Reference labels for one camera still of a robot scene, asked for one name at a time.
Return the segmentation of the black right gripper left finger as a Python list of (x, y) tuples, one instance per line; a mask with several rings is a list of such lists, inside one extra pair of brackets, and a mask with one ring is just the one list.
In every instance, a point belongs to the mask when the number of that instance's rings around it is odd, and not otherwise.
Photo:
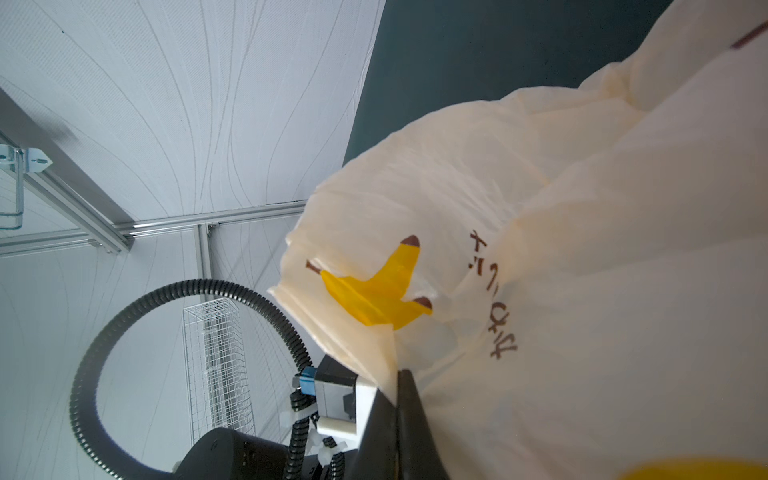
[(397, 409), (376, 392), (362, 441), (346, 479), (395, 480), (397, 470)]

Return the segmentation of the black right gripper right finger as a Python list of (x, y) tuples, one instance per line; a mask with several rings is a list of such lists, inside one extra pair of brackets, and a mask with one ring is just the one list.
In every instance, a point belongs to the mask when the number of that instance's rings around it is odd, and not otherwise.
[(410, 370), (398, 372), (397, 402), (399, 478), (448, 480)]

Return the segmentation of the cream banana-print plastic bag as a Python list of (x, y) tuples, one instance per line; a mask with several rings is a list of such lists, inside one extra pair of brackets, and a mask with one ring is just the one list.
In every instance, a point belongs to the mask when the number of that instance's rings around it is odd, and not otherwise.
[(279, 304), (453, 479), (767, 465), (767, 5), (676, 1), (577, 88), (431, 113), (321, 184)]

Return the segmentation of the orange toy fruit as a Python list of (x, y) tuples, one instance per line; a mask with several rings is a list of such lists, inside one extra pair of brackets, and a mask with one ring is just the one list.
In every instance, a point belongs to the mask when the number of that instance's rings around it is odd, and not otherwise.
[(733, 459), (671, 459), (637, 467), (624, 480), (767, 480), (767, 465)]

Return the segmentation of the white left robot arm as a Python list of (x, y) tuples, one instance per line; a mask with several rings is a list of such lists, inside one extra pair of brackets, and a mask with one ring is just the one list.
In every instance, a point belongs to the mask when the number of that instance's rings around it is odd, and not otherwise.
[(285, 479), (289, 447), (228, 428), (203, 435), (172, 473), (173, 479)]

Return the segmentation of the aluminium top crossbar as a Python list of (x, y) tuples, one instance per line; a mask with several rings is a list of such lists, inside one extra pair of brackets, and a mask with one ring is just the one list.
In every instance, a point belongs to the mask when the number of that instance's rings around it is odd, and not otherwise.
[(36, 147), (52, 165), (31, 173), (24, 183), (32, 193), (113, 253), (128, 252), (134, 240), (118, 230), (133, 219), (58, 144), (70, 133), (56, 122), (30, 117), (8, 93), (1, 93), (1, 138), (16, 147)]

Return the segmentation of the metal U-bolt hook left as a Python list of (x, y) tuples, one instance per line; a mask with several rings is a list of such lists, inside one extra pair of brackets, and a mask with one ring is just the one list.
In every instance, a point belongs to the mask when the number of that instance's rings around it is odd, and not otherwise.
[(12, 178), (10, 207), (1, 210), (1, 229), (19, 230), (24, 216), (24, 179), (27, 174), (44, 172), (53, 161), (37, 148), (21, 149), (8, 144), (1, 145), (1, 170)]

